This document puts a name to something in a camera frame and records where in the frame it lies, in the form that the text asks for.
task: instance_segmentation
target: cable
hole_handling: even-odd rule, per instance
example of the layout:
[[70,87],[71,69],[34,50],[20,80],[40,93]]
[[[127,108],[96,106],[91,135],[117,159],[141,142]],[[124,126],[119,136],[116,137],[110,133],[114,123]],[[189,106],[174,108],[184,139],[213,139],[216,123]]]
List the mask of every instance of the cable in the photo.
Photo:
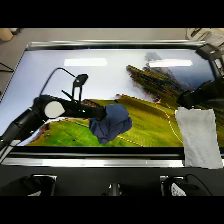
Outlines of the cable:
[[53,76],[53,74],[54,74],[57,70],[63,70],[63,71],[65,71],[65,72],[67,72],[69,75],[71,75],[71,76],[73,76],[73,77],[75,78],[75,76],[74,76],[72,73],[70,73],[69,71],[67,71],[67,70],[64,69],[64,68],[58,67],[58,68],[54,69],[54,71],[51,72],[51,74],[49,75],[47,81],[44,83],[44,86],[43,86],[43,88],[42,88],[41,91],[40,91],[39,97],[41,96],[41,94],[43,93],[44,89],[46,88],[48,82],[50,81],[51,77]]
[[209,189],[208,189],[208,187],[198,178],[198,177],[196,177],[194,174],[187,174],[186,176],[185,176],[185,178],[187,179],[187,182],[188,182],[188,176],[192,176],[192,177],[195,177],[204,187],[205,187],[205,189],[208,191],[208,193],[211,195],[211,196],[213,196],[212,195],[212,193],[209,191]]

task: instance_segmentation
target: blue cloth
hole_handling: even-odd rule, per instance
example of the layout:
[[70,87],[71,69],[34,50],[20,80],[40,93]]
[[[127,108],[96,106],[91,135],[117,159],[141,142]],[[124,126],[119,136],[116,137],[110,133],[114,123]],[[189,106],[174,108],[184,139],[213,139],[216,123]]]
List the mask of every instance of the blue cloth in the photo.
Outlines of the blue cloth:
[[89,129],[98,138],[100,144],[114,140],[132,127],[132,120],[128,111],[122,104],[109,104],[106,106],[107,116],[99,121],[91,118]]

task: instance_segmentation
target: flat screen display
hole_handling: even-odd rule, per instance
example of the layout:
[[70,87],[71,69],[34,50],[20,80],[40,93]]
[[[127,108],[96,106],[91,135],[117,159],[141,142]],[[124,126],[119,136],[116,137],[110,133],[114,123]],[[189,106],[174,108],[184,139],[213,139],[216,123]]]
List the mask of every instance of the flat screen display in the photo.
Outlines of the flat screen display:
[[[89,130],[89,119],[58,118],[47,121],[26,146],[182,147],[175,119],[176,100],[214,75],[208,61],[189,49],[86,49],[38,50],[24,53],[0,103],[0,134],[38,96],[49,74],[62,67],[74,74],[88,74],[82,103],[97,107],[122,104],[132,128],[107,144],[100,144]],[[43,94],[63,99],[71,93],[74,78],[57,71]],[[224,119],[216,111],[219,146],[224,146]]]

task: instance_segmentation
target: white cloth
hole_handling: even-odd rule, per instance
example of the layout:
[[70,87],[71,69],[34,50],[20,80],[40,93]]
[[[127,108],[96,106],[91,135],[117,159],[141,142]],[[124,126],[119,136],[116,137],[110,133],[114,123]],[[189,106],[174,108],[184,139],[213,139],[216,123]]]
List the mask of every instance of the white cloth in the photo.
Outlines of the white cloth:
[[184,142],[185,166],[223,168],[213,109],[178,107],[176,120]]

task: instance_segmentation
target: sky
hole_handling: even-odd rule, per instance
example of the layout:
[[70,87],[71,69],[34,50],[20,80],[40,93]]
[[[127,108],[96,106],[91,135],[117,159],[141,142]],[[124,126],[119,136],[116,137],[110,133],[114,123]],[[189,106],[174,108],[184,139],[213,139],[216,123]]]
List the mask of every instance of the sky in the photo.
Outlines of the sky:
[[[113,99],[116,94],[126,94],[140,99],[151,99],[133,85],[126,66],[142,69],[147,49],[112,50],[38,50],[26,51],[16,69],[10,85],[0,103],[0,135],[7,126],[28,107],[40,93],[49,74],[57,67],[63,67],[74,75],[88,74],[83,87],[82,99]],[[156,50],[162,59],[189,59],[190,67],[170,69],[178,81],[197,87],[212,79],[207,61],[192,50]],[[107,66],[64,66],[65,59],[104,58]],[[61,90],[71,93],[74,78],[63,71],[57,71],[43,94],[68,99]]]

